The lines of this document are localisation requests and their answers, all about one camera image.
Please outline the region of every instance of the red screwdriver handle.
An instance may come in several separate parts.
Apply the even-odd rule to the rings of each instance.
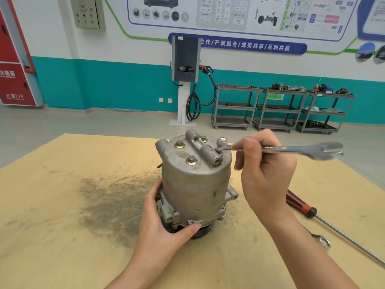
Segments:
[[[286,193],[286,204],[292,206],[293,208],[296,208],[307,218],[313,218],[317,214],[317,209],[306,204],[290,190],[288,190]]]

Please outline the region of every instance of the compressor housing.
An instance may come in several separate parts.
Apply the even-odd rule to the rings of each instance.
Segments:
[[[194,130],[155,143],[162,159],[163,178],[157,195],[158,208],[169,232],[200,223],[202,228],[193,238],[202,237],[215,220],[224,218],[226,203],[238,198],[229,184],[231,151],[214,150],[224,144],[226,138],[216,139]]]

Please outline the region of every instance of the blue banner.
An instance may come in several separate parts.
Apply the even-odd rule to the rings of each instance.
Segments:
[[[172,43],[172,36],[201,38],[202,47],[223,48],[228,50],[248,50],[265,53],[282,53],[289,55],[303,55],[308,46],[305,43],[278,42],[273,40],[252,40],[237,37],[215,37],[211,35],[197,35],[187,33],[170,33],[169,42]]]

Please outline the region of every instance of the green label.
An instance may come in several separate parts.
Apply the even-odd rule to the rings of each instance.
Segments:
[[[275,94],[275,93],[271,93],[267,96],[267,99],[271,99],[271,100],[283,100],[283,94]]]

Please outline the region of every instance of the electrical panel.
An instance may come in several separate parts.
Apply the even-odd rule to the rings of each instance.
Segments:
[[[102,0],[70,1],[77,28],[105,30]]]
[[[172,81],[198,82],[201,39],[172,36]]]

